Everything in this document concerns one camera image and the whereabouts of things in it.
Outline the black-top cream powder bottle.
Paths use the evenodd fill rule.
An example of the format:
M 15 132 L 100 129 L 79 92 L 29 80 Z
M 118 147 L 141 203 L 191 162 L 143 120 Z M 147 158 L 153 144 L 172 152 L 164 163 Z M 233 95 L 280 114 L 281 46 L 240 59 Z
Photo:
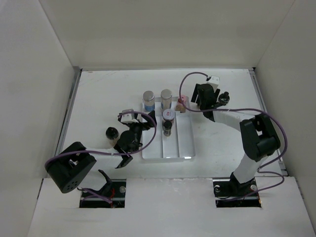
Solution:
M 225 106 L 229 103 L 230 101 L 230 96 L 229 96 L 229 92 L 225 91 L 224 93 L 220 94 L 218 97 L 218 102 Z

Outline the black round-top beige bottle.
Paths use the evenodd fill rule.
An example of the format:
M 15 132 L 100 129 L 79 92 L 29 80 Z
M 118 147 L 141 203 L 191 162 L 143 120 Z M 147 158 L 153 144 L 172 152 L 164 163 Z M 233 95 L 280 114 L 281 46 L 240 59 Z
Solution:
M 108 127 L 105 135 L 109 141 L 109 144 L 114 147 L 119 139 L 119 131 L 114 127 Z

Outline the pink-cap spice bottle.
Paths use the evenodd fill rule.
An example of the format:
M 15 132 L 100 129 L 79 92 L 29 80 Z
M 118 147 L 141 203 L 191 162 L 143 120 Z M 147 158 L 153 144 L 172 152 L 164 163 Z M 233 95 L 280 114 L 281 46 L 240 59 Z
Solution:
M 177 99 L 177 103 L 175 106 L 175 111 L 180 112 L 180 113 L 185 113 L 186 112 L 186 101 L 187 101 L 187 97 L 185 95 L 181 95 L 180 97 L 178 97 Z

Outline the silver-lid bead jar blue label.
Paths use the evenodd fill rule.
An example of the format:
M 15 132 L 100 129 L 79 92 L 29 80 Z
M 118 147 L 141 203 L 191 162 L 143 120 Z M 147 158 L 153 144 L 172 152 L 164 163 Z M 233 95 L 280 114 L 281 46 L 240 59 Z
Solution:
M 152 91 L 148 90 L 143 93 L 144 109 L 151 112 L 155 109 L 155 95 Z

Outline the white-lid red-label jar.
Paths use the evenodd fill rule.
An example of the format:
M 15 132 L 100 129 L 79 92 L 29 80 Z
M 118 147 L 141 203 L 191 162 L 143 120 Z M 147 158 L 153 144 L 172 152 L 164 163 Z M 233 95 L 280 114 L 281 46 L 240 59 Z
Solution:
M 175 119 L 175 111 L 172 109 L 166 109 L 162 112 L 162 121 L 163 123 L 166 121 L 169 121 L 171 123 L 174 123 Z

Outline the black-cap dark spice bottle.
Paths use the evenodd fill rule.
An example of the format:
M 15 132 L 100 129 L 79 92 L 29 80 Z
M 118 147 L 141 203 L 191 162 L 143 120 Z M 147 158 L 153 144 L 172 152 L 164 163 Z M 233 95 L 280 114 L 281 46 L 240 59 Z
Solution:
M 171 135 L 172 125 L 173 125 L 172 122 L 168 120 L 163 123 L 164 136 L 169 137 Z

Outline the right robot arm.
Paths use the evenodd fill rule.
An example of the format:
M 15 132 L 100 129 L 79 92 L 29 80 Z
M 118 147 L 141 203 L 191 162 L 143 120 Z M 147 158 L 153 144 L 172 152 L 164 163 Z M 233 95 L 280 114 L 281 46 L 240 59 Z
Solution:
M 236 170 L 231 173 L 227 188 L 228 192 L 238 196 L 251 186 L 263 161 L 280 148 L 280 140 L 270 117 L 265 113 L 252 115 L 217 110 L 230 100 L 228 92 L 219 92 L 219 89 L 214 90 L 209 83 L 196 84 L 191 102 L 199 106 L 207 119 L 240 132 L 244 156 Z

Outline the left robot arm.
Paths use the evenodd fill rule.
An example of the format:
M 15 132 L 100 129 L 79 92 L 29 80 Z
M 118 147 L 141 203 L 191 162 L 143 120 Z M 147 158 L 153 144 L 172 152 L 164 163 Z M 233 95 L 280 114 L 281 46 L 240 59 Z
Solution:
M 81 142 L 74 142 L 59 155 L 46 161 L 44 168 L 59 190 L 66 194 L 77 188 L 97 162 L 94 155 L 118 157 L 116 169 L 129 164 L 133 154 L 145 150 L 157 133 L 155 111 L 149 113 L 124 110 L 118 121 L 128 127 L 109 152 L 88 150 Z

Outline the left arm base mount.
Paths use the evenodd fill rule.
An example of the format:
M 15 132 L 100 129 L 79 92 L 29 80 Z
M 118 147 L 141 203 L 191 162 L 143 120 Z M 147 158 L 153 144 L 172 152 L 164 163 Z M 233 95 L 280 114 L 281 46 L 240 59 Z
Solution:
M 111 179 L 103 170 L 98 172 L 105 184 L 99 190 L 77 188 L 81 191 L 79 208 L 125 208 L 126 179 Z

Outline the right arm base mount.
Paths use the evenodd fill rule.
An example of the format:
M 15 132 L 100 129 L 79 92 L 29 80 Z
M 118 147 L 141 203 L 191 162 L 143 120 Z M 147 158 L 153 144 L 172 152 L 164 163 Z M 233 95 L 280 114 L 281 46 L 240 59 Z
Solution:
M 258 207 L 261 201 L 257 191 L 257 183 L 252 179 L 239 185 L 228 179 L 213 179 L 213 191 L 217 208 Z

